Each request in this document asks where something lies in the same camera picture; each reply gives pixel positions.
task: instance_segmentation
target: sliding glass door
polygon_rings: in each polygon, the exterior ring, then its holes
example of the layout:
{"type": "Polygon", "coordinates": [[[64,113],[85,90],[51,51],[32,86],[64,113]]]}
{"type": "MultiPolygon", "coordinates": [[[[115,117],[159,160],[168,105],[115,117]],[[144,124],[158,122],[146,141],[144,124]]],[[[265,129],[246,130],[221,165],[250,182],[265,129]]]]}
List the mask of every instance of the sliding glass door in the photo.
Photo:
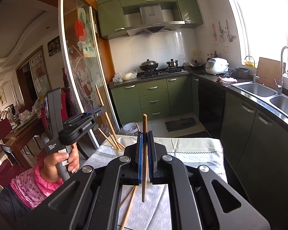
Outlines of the sliding glass door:
{"type": "MultiPolygon", "coordinates": [[[[65,83],[68,83],[65,87],[68,87],[72,114],[87,112],[101,105],[95,88],[97,85],[110,121],[117,131],[118,123],[100,61],[92,8],[82,0],[59,0],[59,28],[67,76],[65,83]]],[[[105,115],[98,117],[97,125],[89,132],[96,148],[104,141],[98,128],[105,134],[109,132],[105,115]]]]}

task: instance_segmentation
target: countertop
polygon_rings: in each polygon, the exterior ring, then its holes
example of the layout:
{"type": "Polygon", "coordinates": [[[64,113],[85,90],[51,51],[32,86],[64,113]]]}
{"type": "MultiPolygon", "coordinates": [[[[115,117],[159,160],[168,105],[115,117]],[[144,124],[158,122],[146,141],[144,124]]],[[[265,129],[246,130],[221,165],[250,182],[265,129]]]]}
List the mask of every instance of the countertop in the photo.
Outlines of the countertop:
{"type": "MultiPolygon", "coordinates": [[[[274,120],[279,125],[281,125],[286,131],[288,131],[288,117],[286,117],[284,114],[280,113],[279,111],[277,111],[276,109],[274,109],[273,107],[271,107],[267,103],[261,101],[260,99],[254,97],[254,96],[252,96],[252,95],[250,95],[244,91],[241,91],[240,89],[238,89],[238,88],[236,88],[230,84],[216,83],[215,82],[216,78],[218,76],[223,77],[222,74],[210,75],[210,74],[207,74],[205,72],[205,70],[203,70],[203,69],[195,70],[195,69],[191,69],[189,67],[186,67],[185,70],[187,70],[188,72],[186,72],[186,73],[171,73],[171,74],[167,74],[167,75],[153,76],[153,77],[149,77],[149,78],[145,78],[145,79],[141,79],[140,77],[137,77],[135,79],[125,80],[123,82],[118,82],[118,83],[114,83],[112,81],[109,84],[109,88],[113,89],[113,88],[117,88],[117,87],[121,87],[121,86],[132,85],[132,84],[147,82],[147,81],[151,81],[151,80],[165,79],[165,78],[169,78],[169,77],[178,77],[178,76],[185,76],[185,75],[192,74],[192,75],[196,76],[196,78],[198,78],[200,81],[214,84],[215,86],[218,86],[218,87],[224,89],[225,91],[239,97],[240,99],[244,100],[246,103],[249,103],[250,105],[254,106],[255,108],[257,108],[260,111],[262,111],[263,113],[265,113],[268,117],[270,117],[272,120],[274,120]]],[[[248,82],[248,81],[252,81],[252,80],[251,79],[247,79],[247,80],[237,79],[237,81],[238,81],[238,83],[242,83],[242,82],[248,82]]]]}

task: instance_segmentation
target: hand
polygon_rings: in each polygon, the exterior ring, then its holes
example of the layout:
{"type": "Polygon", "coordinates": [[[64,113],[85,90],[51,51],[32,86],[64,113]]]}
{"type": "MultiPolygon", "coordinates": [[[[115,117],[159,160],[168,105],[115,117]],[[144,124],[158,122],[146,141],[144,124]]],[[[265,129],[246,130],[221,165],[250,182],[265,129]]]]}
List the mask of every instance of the hand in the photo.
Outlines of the hand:
{"type": "Polygon", "coordinates": [[[72,173],[79,169],[79,153],[76,143],[72,144],[70,155],[68,153],[53,153],[44,158],[44,167],[41,169],[41,176],[48,182],[56,182],[59,180],[60,174],[56,168],[56,164],[63,162],[68,158],[68,171],[72,173]]]}

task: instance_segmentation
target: range hood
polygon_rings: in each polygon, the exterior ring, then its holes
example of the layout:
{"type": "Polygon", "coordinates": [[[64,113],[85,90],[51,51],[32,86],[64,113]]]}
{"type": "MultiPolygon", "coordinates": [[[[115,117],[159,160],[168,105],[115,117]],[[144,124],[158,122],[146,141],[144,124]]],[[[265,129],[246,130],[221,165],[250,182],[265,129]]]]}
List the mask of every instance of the range hood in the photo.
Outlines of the range hood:
{"type": "Polygon", "coordinates": [[[175,31],[185,24],[184,21],[167,21],[163,19],[160,4],[141,6],[141,25],[126,28],[129,36],[143,33],[156,34],[160,31],[175,31]]]}

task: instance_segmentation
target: white tablecloth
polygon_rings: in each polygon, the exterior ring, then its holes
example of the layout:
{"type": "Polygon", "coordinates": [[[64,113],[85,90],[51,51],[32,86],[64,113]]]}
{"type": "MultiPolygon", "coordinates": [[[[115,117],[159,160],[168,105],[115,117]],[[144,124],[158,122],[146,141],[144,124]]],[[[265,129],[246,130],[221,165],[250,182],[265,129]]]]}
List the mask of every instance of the white tablecloth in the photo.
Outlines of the white tablecloth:
{"type": "MultiPolygon", "coordinates": [[[[137,137],[130,137],[134,142],[137,137]]],[[[177,157],[184,164],[198,167],[207,165],[224,181],[226,174],[223,163],[223,148],[218,139],[212,138],[154,138],[155,142],[163,144],[168,154],[177,157]]],[[[105,141],[99,149],[85,162],[84,165],[91,165],[99,168],[107,165],[116,158],[109,142],[105,141]]],[[[126,197],[133,186],[123,186],[122,200],[126,197]]],[[[125,215],[129,199],[119,211],[118,229],[125,215]]],[[[167,185],[152,185],[147,183],[145,203],[142,203],[142,187],[136,188],[134,200],[128,216],[125,229],[132,230],[171,230],[170,200],[167,185]]]]}

